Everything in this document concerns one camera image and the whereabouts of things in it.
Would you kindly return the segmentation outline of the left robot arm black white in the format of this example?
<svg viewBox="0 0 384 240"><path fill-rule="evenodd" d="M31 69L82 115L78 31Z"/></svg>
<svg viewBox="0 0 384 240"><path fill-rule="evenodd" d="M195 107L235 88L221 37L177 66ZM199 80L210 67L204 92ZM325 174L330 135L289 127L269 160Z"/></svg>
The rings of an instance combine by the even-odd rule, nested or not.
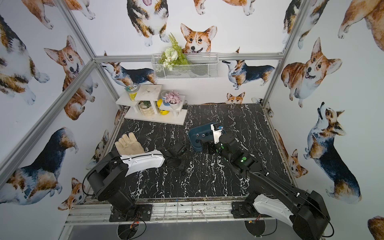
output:
<svg viewBox="0 0 384 240"><path fill-rule="evenodd" d="M160 148L136 155L108 153L87 173L88 181L98 201L108 201L113 209L133 216L136 203L122 190L125 178L147 169L179 168L184 166L181 156L187 151L185 144L177 142L169 148Z"/></svg>

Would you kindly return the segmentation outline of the teal plastic storage box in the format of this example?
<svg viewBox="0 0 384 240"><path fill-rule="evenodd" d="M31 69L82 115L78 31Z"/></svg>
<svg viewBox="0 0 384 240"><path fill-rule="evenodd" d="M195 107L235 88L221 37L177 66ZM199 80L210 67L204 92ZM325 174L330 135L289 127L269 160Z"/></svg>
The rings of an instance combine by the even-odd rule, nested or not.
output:
<svg viewBox="0 0 384 240"><path fill-rule="evenodd" d="M188 132L188 137L193 149L196 152L202 152L203 144L218 144L220 136L225 133L222 124L213 122L191 129Z"/></svg>

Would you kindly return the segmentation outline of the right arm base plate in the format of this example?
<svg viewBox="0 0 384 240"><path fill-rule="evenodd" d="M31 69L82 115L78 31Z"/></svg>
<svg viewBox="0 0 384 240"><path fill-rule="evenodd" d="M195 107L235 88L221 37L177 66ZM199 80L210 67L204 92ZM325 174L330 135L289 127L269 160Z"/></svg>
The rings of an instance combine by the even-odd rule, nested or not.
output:
<svg viewBox="0 0 384 240"><path fill-rule="evenodd" d="M232 202L231 214L235 219L247 219L252 218L270 218L271 216L263 215L257 212L257 210L249 203L246 202Z"/></svg>

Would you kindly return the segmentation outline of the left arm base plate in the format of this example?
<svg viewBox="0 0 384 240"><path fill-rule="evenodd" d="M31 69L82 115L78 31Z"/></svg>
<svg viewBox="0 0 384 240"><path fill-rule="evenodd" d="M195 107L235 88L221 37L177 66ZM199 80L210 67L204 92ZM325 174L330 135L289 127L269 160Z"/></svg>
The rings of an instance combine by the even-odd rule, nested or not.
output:
<svg viewBox="0 0 384 240"><path fill-rule="evenodd" d="M115 207L111 206L111 215L109 222L129 222L129 221L149 221L151 219L153 205L139 204L128 210L127 213L121 213Z"/></svg>

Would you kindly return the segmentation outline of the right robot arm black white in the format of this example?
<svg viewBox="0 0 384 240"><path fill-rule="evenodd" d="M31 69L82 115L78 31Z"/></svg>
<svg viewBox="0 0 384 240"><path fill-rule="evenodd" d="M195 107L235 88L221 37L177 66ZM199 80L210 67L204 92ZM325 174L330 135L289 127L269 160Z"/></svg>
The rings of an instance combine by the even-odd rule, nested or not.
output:
<svg viewBox="0 0 384 240"><path fill-rule="evenodd" d="M211 147L223 157L233 172L257 183L274 198L257 195L252 203L255 210L291 226L302 240L319 240L331 225L323 197L307 192L284 181L264 167L262 162L241 150L232 133L210 131Z"/></svg>

